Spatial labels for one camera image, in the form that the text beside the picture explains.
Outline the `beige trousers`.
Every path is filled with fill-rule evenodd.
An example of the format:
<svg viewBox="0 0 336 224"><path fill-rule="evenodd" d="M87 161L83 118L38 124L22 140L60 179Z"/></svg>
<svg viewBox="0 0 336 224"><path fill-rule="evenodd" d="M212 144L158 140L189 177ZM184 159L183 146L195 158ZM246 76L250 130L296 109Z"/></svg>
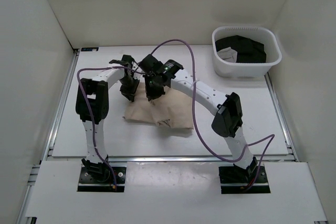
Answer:
<svg viewBox="0 0 336 224"><path fill-rule="evenodd" d="M193 129L192 99L174 89L164 88L165 94L149 101L145 84L141 82L124 112L128 121L155 124L172 129Z"/></svg>

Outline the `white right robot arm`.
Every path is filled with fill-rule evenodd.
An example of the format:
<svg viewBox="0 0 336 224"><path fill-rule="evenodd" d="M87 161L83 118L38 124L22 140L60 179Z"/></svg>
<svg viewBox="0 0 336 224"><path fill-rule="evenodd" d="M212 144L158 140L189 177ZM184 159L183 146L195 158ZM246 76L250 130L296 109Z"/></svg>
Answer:
<svg viewBox="0 0 336 224"><path fill-rule="evenodd" d="M234 166L231 174L233 181L250 181L257 167L257 161L248 148L242 125L242 106L236 93L224 94L207 84L197 81L181 64L174 60L166 63L147 55L139 67L144 72L145 90L149 100L164 94L163 88L177 90L205 107L213 116L212 130L223 137L231 154Z"/></svg>

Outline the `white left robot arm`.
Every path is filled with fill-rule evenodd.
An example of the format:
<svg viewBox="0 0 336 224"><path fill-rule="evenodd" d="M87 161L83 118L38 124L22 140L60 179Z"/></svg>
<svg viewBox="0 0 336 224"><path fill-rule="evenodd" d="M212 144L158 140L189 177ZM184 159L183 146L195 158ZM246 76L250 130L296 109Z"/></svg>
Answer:
<svg viewBox="0 0 336 224"><path fill-rule="evenodd" d="M113 184L117 184L104 144L103 125L109 112L109 89L120 82L121 94L133 102L140 83L137 74L137 63L130 55L111 60L107 67L82 68L77 72L75 110L84 125L87 140L87 157L82 163L87 173L100 183L112 179Z"/></svg>

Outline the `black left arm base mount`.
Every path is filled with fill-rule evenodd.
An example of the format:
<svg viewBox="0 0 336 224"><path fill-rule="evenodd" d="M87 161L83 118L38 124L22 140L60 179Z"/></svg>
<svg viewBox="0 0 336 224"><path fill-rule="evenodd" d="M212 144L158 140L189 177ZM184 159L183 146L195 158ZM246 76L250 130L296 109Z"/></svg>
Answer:
<svg viewBox="0 0 336 224"><path fill-rule="evenodd" d="M82 165L77 191L123 193L127 167L115 166L112 169L115 176L113 176L111 169L104 163Z"/></svg>

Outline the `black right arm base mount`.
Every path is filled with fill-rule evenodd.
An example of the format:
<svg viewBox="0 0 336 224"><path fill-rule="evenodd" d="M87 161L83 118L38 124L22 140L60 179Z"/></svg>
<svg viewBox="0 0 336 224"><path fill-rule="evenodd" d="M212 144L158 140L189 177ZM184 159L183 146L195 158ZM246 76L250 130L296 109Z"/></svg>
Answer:
<svg viewBox="0 0 336 224"><path fill-rule="evenodd" d="M234 174L234 166L220 166L219 180L221 194L269 194L271 193L264 166L257 173L254 169L251 178L245 179Z"/></svg>

